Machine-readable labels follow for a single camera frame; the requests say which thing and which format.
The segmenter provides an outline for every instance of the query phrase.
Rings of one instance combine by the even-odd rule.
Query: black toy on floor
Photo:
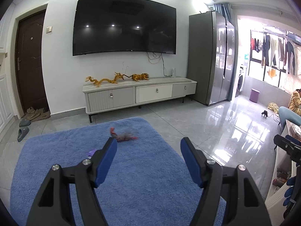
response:
[[[262,115],[264,115],[264,117],[267,118],[268,112],[267,112],[267,111],[263,111],[263,112],[261,113],[261,116],[262,116]]]

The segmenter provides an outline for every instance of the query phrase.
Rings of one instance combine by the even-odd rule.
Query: refrigerator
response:
[[[229,96],[234,67],[235,30],[221,14],[189,16],[187,78],[197,82],[192,98],[211,105]]]

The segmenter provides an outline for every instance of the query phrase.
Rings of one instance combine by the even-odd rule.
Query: red garment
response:
[[[255,49],[255,40],[251,38],[251,50]]]

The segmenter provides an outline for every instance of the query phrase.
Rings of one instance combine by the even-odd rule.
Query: wall-mounted flat screen tv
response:
[[[73,55],[176,53],[176,9],[151,0],[78,0]]]

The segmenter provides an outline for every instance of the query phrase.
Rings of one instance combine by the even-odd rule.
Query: child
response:
[[[296,89],[295,91],[293,91],[292,96],[290,98],[290,103],[288,104],[288,108],[291,111],[301,116],[301,109],[299,108],[301,104],[300,93],[301,93],[301,89]]]

